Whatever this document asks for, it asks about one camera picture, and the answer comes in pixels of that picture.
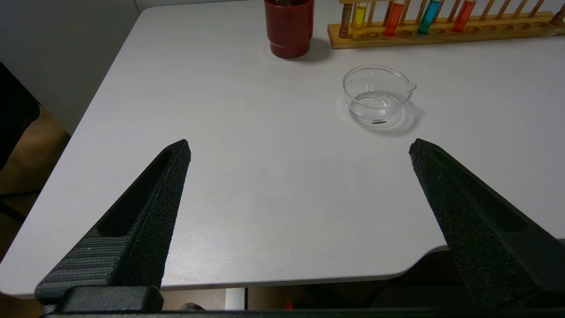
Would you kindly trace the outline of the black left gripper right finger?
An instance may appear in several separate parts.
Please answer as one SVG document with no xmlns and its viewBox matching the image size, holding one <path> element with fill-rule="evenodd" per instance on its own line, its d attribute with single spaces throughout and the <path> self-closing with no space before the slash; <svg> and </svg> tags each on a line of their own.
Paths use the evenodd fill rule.
<svg viewBox="0 0 565 318">
<path fill-rule="evenodd" d="M 438 145 L 411 144 L 412 167 L 472 299 L 563 306 L 564 245 Z"/>
</svg>

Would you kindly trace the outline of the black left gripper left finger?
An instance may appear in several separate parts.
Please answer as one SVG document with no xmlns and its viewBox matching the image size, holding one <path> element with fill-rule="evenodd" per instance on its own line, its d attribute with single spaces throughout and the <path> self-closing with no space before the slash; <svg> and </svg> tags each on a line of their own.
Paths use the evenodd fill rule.
<svg viewBox="0 0 565 318">
<path fill-rule="evenodd" d="M 161 286 L 190 161 L 186 140 L 165 147 L 41 280 L 35 297 L 53 305 L 76 287 Z"/>
</svg>

